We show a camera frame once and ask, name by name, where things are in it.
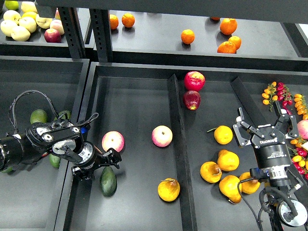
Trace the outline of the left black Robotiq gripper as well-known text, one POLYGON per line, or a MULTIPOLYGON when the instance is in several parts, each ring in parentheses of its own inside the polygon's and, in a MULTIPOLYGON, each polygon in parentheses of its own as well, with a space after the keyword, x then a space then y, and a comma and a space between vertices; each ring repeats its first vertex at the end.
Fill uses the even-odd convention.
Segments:
POLYGON ((94 170, 100 166, 114 166, 120 169, 122 161, 121 154, 114 148, 109 148, 106 153, 99 153, 98 149, 91 142, 84 142, 83 148, 78 153, 82 160, 71 167, 73 177, 79 180, 95 180, 94 170))

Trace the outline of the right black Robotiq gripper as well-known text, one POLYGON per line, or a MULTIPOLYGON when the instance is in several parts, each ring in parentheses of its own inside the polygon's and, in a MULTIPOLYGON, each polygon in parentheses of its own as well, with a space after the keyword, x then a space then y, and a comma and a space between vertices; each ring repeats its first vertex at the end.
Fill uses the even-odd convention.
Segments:
POLYGON ((296 117, 281 108, 278 101, 274 103, 274 111, 277 116, 274 126, 255 128, 245 122, 243 110, 239 107, 236 122, 232 126, 239 147, 252 144, 257 166, 262 170, 290 166, 292 161, 285 139, 299 138, 296 117))

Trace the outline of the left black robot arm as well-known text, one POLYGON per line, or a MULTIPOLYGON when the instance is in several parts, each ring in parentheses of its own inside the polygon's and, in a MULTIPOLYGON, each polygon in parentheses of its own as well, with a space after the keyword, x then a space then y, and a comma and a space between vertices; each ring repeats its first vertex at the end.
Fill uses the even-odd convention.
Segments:
POLYGON ((11 104, 10 121, 14 133, 0 140, 0 169, 7 170, 20 164, 33 165, 49 154, 65 159, 73 164, 71 170, 75 177, 88 180, 94 177, 94 171, 101 167, 119 168, 122 158, 118 151, 109 148, 102 153, 91 142, 84 140, 90 122, 98 117, 94 113, 85 121, 72 123, 64 114, 58 114, 51 99, 42 93, 48 101, 56 120, 49 123, 33 123, 24 133, 18 131, 15 107, 18 100, 36 90, 27 90, 18 95, 11 104))

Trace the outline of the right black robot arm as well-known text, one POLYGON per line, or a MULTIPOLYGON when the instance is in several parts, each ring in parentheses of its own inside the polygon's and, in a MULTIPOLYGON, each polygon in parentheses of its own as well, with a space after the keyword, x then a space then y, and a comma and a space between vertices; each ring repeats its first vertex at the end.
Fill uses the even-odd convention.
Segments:
POLYGON ((286 140, 299 138, 297 122, 274 103, 277 120, 275 124, 253 127, 244 120, 241 108, 238 108, 236 123, 232 126, 236 141, 240 147, 251 145, 254 150, 257 167, 250 169, 250 176, 240 183, 257 180, 266 186, 259 193, 260 212, 266 212, 274 231, 282 231, 283 226, 299 227, 308 220, 305 206, 291 195, 303 186, 297 179, 295 185, 288 179, 288 168, 293 164, 286 140))

